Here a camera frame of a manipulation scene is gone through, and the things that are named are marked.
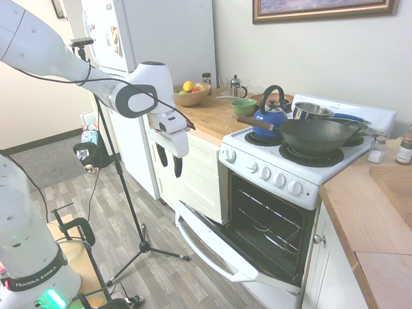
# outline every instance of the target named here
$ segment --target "kettle handle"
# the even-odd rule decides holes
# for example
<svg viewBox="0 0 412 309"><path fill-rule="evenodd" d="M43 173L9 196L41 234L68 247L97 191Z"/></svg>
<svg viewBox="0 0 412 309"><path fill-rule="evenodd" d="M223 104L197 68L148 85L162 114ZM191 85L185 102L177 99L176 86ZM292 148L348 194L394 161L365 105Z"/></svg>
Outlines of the kettle handle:
<svg viewBox="0 0 412 309"><path fill-rule="evenodd" d="M262 97L260 99L260 112L262 113L262 115L266 115L266 111L265 111L265 103L267 98L269 97L269 94L271 94L274 90L278 90L279 92L279 106L282 106L283 101L285 99L285 93L283 92L283 89L280 86L277 85L272 85L270 87L268 87L262 94Z"/></svg>

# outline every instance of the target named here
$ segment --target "french press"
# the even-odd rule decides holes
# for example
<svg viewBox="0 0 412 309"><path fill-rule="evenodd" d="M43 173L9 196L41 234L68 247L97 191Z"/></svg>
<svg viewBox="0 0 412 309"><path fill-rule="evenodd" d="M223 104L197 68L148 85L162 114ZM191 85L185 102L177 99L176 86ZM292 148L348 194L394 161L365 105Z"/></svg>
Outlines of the french press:
<svg viewBox="0 0 412 309"><path fill-rule="evenodd" d="M233 76L233 79L230 80L230 95L232 97L238 97L238 98L245 98L247 96L247 88L242 86L240 79L238 79L238 76L235 75ZM245 90L245 94L242 96L242 89Z"/></svg>

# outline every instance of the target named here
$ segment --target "wall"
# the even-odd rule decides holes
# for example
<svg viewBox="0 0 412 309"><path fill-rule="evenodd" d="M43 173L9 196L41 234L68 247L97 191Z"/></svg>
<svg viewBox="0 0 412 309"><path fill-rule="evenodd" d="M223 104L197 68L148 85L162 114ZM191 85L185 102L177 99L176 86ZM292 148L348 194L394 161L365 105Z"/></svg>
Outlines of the wall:
<svg viewBox="0 0 412 309"><path fill-rule="evenodd" d="M398 111L392 137L412 123L412 1L396 16L252 24L252 1L214 0L218 74Z"/></svg>
<svg viewBox="0 0 412 309"><path fill-rule="evenodd" d="M69 39L64 19L50 0L14 0ZM0 148L33 142L81 127L80 114L91 110L88 92L74 85L36 80L0 62Z"/></svg>

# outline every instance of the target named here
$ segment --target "kitchen cabinet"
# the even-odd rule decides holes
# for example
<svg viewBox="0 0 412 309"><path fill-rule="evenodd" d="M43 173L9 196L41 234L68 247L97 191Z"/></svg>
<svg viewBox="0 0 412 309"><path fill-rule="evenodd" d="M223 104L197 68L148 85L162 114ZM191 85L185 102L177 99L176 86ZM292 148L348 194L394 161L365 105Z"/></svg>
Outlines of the kitchen cabinet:
<svg viewBox="0 0 412 309"><path fill-rule="evenodd" d="M368 309L324 203L315 235L302 309Z"/></svg>
<svg viewBox="0 0 412 309"><path fill-rule="evenodd" d="M145 124L146 131L150 130L146 120ZM164 167L156 143L148 138L160 197L172 208L181 200L210 219L225 223L228 213L227 168L218 160L220 147L191 133L188 138L189 154L183 157L179 178L174 175L172 154L166 151L168 165Z"/></svg>

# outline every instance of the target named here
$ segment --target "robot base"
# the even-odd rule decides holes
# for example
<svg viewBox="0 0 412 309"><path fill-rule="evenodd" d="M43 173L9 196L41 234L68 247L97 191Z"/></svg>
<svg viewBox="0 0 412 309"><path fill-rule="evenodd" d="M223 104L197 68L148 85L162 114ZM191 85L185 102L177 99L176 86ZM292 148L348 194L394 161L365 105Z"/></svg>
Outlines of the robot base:
<svg viewBox="0 0 412 309"><path fill-rule="evenodd" d="M23 292L12 292L3 288L0 295L0 309L65 309L80 290L80 284L79 274L66 265L49 280L35 288ZM49 289L56 291L64 301L64 306L60 299L56 304L46 295Z"/></svg>

